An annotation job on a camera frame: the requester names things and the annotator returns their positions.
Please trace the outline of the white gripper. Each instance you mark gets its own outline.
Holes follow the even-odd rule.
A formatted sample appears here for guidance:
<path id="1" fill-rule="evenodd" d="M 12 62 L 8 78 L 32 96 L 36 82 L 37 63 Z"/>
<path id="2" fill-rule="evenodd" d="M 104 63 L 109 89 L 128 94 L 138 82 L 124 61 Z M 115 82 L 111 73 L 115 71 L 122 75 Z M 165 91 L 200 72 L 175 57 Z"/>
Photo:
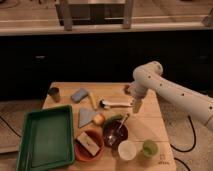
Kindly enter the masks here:
<path id="1" fill-rule="evenodd" d="M 138 113 L 142 106 L 141 99 L 144 98 L 147 94 L 147 88 L 134 81 L 130 84 L 128 90 L 131 96 L 135 98 L 132 104 L 132 111 L 134 113 Z"/>

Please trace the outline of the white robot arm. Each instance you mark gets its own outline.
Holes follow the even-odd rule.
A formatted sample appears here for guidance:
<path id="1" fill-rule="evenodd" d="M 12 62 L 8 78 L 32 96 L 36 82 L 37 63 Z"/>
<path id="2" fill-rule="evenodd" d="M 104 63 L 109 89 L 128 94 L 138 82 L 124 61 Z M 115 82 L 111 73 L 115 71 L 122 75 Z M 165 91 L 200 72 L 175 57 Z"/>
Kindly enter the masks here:
<path id="1" fill-rule="evenodd" d="M 168 81 L 162 77 L 163 67 L 152 61 L 134 69 L 134 81 L 128 91 L 133 97 L 133 112 L 137 113 L 149 89 L 170 103 L 189 112 L 213 132 L 213 98 Z"/>

